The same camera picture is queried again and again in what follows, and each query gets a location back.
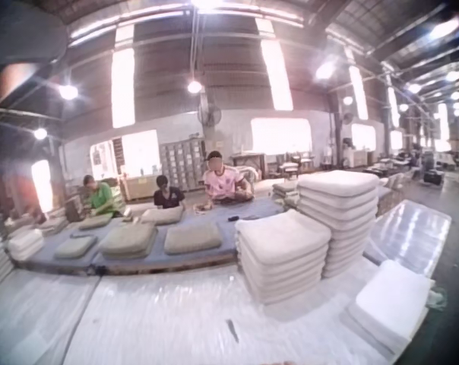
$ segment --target green shirt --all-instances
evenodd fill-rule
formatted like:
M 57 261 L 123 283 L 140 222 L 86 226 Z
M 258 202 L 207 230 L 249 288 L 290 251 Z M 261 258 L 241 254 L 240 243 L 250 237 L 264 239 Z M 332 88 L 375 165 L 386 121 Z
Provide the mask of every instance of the green shirt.
M 100 182 L 98 184 L 98 190 L 96 190 L 91 195 L 91 205 L 95 209 L 98 209 L 102 205 L 106 204 L 107 201 L 112 200 L 112 199 L 113 199 L 113 195 L 111 193 L 111 188 L 109 187 L 109 185 L 105 182 Z M 103 211 L 99 211 L 97 215 L 113 213 L 114 211 L 115 211 L 115 207 L 113 205 L 110 205 L 109 207 L 106 207 L 105 209 L 103 209 Z

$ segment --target pink shirt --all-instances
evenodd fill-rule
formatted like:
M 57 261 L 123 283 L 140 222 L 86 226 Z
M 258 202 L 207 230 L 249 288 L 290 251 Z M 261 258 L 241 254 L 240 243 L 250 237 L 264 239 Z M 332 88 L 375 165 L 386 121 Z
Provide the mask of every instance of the pink shirt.
M 243 179 L 243 175 L 234 167 L 224 167 L 223 175 L 218 176 L 214 171 L 204 173 L 206 191 L 211 197 L 231 195 L 236 192 L 235 184 Z

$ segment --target man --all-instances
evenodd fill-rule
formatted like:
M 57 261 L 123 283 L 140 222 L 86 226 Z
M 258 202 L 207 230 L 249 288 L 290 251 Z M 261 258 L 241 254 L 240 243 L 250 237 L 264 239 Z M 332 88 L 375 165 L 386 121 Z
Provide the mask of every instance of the man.
M 223 156 L 212 151 L 207 156 L 209 170 L 204 173 L 206 193 L 211 202 L 247 202 L 253 199 L 252 187 L 239 171 L 223 164 Z
M 86 175 L 83 180 L 91 193 L 91 207 L 93 215 L 113 214 L 113 217 L 121 217 L 122 215 L 115 209 L 111 188 L 105 182 L 96 182 L 91 175 Z
M 169 180 L 165 175 L 158 176 L 156 181 L 159 190 L 154 194 L 154 204 L 158 208 L 169 209 L 182 205 L 185 209 L 185 196 L 184 193 L 181 192 L 181 189 L 175 186 L 169 186 Z

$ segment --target factory floor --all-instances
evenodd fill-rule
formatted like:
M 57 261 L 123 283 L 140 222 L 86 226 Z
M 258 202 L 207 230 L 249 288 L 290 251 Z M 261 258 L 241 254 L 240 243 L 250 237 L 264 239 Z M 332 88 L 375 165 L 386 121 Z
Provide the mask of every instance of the factory floor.
M 443 312 L 429 311 L 425 322 L 399 360 L 400 365 L 459 364 L 459 182 L 448 173 L 442 190 L 414 183 L 406 198 L 452 218 L 451 229 L 432 279 L 447 291 Z

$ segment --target ceiling light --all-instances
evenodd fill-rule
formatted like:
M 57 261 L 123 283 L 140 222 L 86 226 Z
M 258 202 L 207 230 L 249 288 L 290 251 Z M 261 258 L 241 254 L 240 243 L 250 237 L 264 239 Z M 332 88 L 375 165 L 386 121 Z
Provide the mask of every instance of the ceiling light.
M 73 100 L 78 96 L 78 89 L 72 85 L 59 85 L 59 93 L 66 100 Z
M 451 34 L 458 27 L 459 27 L 459 18 L 453 17 L 449 21 L 436 25 L 434 29 L 432 29 L 432 31 L 430 32 L 430 36 L 434 40 L 437 40 L 439 38 L 447 36 L 448 34 Z
M 202 85 L 198 81 L 191 81 L 191 83 L 187 86 L 187 90 L 191 94 L 197 94 L 197 93 L 201 92 Z
M 47 131 L 44 128 L 39 128 L 39 129 L 33 131 L 33 135 L 39 141 L 42 141 L 45 137 L 47 137 Z
M 451 94 L 451 99 L 452 100 L 459 100 L 459 91 L 455 91 L 454 93 Z
M 353 97 L 345 97 L 343 103 L 344 105 L 351 105 L 353 103 Z
M 214 9 L 221 6 L 223 0 L 192 0 L 192 4 L 200 9 Z
M 334 72 L 334 63 L 326 62 L 321 65 L 315 73 L 315 77 L 318 79 L 330 78 Z
M 408 89 L 412 94 L 417 94 L 422 87 L 419 84 L 411 84 Z
M 458 78 L 459 78 L 459 72 L 457 71 L 450 71 L 445 77 L 447 81 L 451 81 L 451 82 L 456 81 Z

